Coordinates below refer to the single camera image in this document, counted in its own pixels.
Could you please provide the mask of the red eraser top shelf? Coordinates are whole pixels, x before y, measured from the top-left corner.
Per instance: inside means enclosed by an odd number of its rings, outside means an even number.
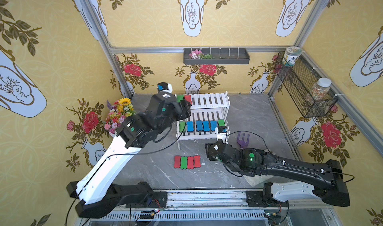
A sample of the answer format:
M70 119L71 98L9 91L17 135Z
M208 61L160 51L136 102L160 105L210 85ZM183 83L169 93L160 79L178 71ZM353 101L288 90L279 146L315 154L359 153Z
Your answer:
M191 99L191 95L184 95L184 99L186 101L188 101L190 103L190 105L192 105L192 99Z
M174 168L179 169L181 167L181 156L174 157Z

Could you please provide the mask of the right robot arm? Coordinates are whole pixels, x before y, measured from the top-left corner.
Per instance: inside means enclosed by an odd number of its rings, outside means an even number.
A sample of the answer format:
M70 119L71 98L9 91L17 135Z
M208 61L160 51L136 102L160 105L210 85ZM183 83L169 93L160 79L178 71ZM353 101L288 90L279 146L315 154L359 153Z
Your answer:
M248 177L278 176L299 181L308 186L310 195L320 198L328 205L348 207L351 204L339 161L307 163L275 156L255 148L238 150L223 143L221 139L215 143L207 143L205 149L210 161L220 161L234 173Z

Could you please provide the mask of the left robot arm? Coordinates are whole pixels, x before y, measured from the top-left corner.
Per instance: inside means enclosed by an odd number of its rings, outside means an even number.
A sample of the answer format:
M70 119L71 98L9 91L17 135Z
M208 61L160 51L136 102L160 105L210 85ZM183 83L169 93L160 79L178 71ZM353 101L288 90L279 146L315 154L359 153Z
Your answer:
M154 192L147 182L118 185L113 181L135 156L176 121L191 116L191 104L185 99L160 91L151 97L147 109L127 117L117 129L111 145L91 171L80 181L70 182L67 191L78 200L75 210L79 217L99 219L117 206L148 205Z

